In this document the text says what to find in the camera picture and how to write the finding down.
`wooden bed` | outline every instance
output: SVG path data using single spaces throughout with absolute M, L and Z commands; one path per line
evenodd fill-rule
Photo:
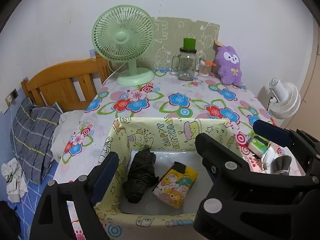
M 101 83 L 111 74 L 108 61 L 98 53 L 96 58 L 63 62 L 48 67 L 30 81 L 23 80 L 21 86 L 24 93 L 39 106 L 52 106 L 55 102 L 63 111 L 85 110 L 97 92 L 93 84 L 92 74 L 99 73 Z M 71 78 L 79 81 L 85 101 L 80 101 Z

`cartoon pouch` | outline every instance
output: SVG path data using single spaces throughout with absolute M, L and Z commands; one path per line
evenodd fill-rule
M 197 171 L 182 163 L 174 162 L 152 192 L 162 202 L 179 208 L 197 176 Z

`blue wall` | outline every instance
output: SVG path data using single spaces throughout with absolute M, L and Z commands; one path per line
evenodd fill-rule
M 22 88 L 18 90 L 18 98 L 11 106 L 12 119 L 25 98 Z M 0 166 L 2 163 L 7 163 L 14 157 L 10 144 L 10 130 L 11 130 L 11 113 L 10 108 L 3 114 L 0 111 Z M 6 182 L 2 174 L 0 174 L 0 200 L 7 200 Z

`blue bed sheet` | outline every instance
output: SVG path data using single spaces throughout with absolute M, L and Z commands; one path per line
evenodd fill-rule
M 58 163 L 54 162 L 48 175 L 43 179 L 41 185 L 36 185 L 31 181 L 27 182 L 28 196 L 31 203 L 29 202 L 27 194 L 25 194 L 21 198 L 20 203 L 11 203 L 10 201 L 8 201 L 8 205 L 12 209 L 17 207 L 16 213 L 20 218 L 20 228 L 21 228 L 20 239 L 21 240 L 28 240 L 30 228 L 31 228 L 31 224 L 34 216 L 33 211 L 36 211 L 36 208 L 39 203 L 41 194 L 44 190 L 44 187 L 47 185 L 49 180 L 53 179 L 57 166 L 58 166 Z

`stuffed animal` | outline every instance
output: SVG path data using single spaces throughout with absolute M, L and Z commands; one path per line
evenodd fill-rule
M 231 46 L 218 47 L 215 61 L 220 67 L 218 74 L 221 77 L 221 83 L 241 87 L 240 60 L 235 49 Z

